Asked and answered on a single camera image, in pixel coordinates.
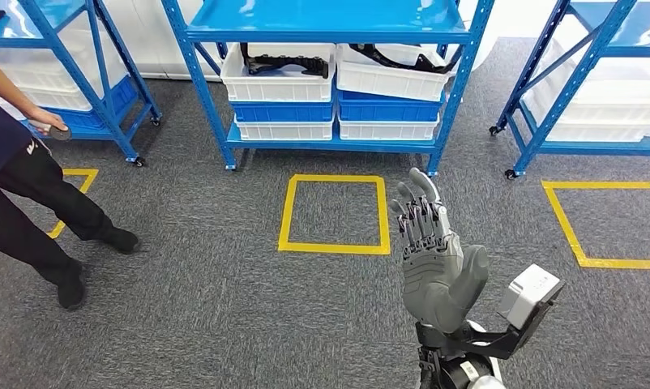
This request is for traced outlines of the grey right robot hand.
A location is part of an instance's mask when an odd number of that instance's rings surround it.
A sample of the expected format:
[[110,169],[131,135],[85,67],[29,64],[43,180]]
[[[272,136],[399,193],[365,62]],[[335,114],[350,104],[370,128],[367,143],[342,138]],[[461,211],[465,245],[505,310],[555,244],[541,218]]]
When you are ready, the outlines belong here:
[[403,303],[421,324],[451,334],[461,328],[484,289],[490,260],[484,246],[461,245],[430,177],[416,167],[409,176],[422,194],[416,196],[400,182],[396,189],[404,201],[390,202],[404,242]]

